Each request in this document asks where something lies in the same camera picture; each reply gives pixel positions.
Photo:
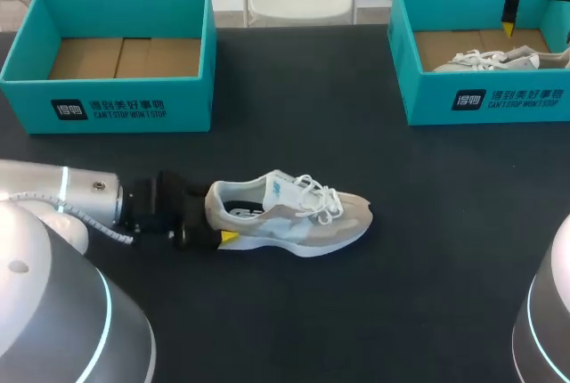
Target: shoe box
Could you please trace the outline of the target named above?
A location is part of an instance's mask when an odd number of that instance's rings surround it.
[[[568,69],[432,72],[473,49],[565,51],[569,3],[521,0],[508,38],[501,24],[504,2],[394,0],[388,40],[409,125],[570,120]]]
[[[0,73],[28,134],[204,132],[211,0],[32,0]]]

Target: cardboard insert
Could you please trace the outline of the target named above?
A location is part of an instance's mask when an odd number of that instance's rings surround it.
[[[550,52],[539,29],[516,29],[512,38],[508,38],[502,29],[419,31],[414,33],[414,38],[424,71],[433,71],[457,53],[473,49],[480,53],[508,52],[526,45],[536,52]]]
[[[50,79],[196,77],[199,38],[64,38]]]

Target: cable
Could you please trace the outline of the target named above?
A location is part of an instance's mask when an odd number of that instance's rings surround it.
[[[121,243],[125,243],[126,245],[131,245],[134,242],[134,238],[132,236],[127,236],[125,234],[121,234],[121,233],[115,232],[114,230],[111,230],[109,227],[99,223],[94,218],[91,218],[90,216],[88,216],[82,210],[71,206],[65,200],[55,198],[54,196],[51,196],[49,194],[38,193],[35,191],[26,191],[23,193],[13,194],[10,197],[8,197],[7,200],[10,202],[20,202],[23,200],[37,200],[40,202],[49,203],[50,205],[52,205],[56,208],[62,207],[63,210],[67,214],[70,214],[72,216],[77,217],[83,223],[85,223],[85,224],[93,227],[94,229],[98,230],[99,232],[109,236],[113,240],[117,240]]]

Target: shoe tongue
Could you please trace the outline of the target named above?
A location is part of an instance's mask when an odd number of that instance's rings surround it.
[[[281,171],[273,171],[265,177],[265,196],[263,200],[264,210],[267,211],[275,205],[283,205],[296,210],[305,210],[305,207],[316,205],[318,197],[308,192],[301,198],[301,192],[305,184],[294,184],[295,178]]]

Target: teal box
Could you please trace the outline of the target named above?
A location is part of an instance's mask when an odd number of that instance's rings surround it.
[[[394,0],[388,40],[410,125],[570,120],[568,69],[423,71],[414,32],[502,29],[504,2]],[[570,4],[521,0],[517,28],[539,29],[552,52],[564,52]]]
[[[72,37],[200,38],[199,73],[48,80],[61,40]],[[0,87],[28,134],[203,132],[215,71],[211,0],[32,0]]]

